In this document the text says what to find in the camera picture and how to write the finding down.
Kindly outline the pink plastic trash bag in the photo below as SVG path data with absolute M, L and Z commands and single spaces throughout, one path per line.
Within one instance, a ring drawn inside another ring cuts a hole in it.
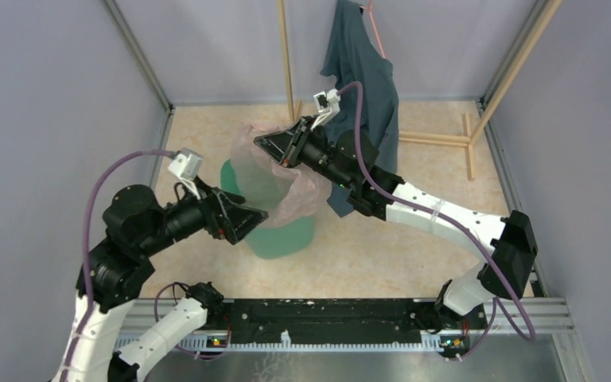
M 309 167 L 281 167 L 254 143 L 260 135 L 287 129 L 286 125 L 259 121 L 242 126 L 232 139 L 230 161 L 239 193 L 249 206 L 268 213 L 261 228 L 279 228 L 312 216 L 327 205 L 332 192 L 331 182 Z

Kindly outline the green plastic trash bin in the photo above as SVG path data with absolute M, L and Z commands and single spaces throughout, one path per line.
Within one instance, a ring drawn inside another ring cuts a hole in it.
M 259 188 L 267 191 L 266 197 L 261 197 L 259 191 L 250 191 L 240 186 L 236 171 L 228 159 L 220 170 L 221 188 L 229 193 L 244 196 L 247 203 L 257 209 L 272 209 L 286 195 L 290 183 L 288 181 L 275 181 L 266 171 L 260 170 Z M 250 232 L 243 242 L 261 259 L 277 259 L 294 254 L 307 248 L 314 235 L 313 216 L 304 216 L 291 223 L 277 228 L 268 228 L 267 222 Z

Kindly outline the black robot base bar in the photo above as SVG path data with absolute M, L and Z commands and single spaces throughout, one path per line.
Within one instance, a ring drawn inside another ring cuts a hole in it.
M 229 333 L 233 345 L 418 344 L 429 334 L 484 329 L 482 306 L 464 317 L 440 314 L 431 299 L 334 298 L 225 301 L 210 315 L 206 330 Z

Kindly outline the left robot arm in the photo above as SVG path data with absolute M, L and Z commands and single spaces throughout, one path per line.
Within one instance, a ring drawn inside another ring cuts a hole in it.
M 116 347 L 123 322 L 154 273 L 153 255 L 205 231 L 237 244 L 267 219 L 243 197 L 202 185 L 160 205 L 146 185 L 119 190 L 103 213 L 106 236 L 89 251 L 76 284 L 76 312 L 57 381 L 143 381 L 172 348 L 201 327 L 222 322 L 223 295 L 211 283 L 184 296 L 140 338 Z

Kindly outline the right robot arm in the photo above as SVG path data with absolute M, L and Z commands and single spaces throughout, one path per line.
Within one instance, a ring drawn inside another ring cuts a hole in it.
M 440 325 L 455 328 L 475 307 L 493 299 L 520 304 L 538 254 L 527 214 L 487 214 L 430 195 L 378 167 L 378 150 L 361 129 L 344 132 L 332 144 L 315 121 L 303 117 L 253 143 L 282 167 L 305 166 L 347 189 L 348 203 L 358 213 L 421 229 L 478 257 L 474 268 L 442 288 L 434 307 Z

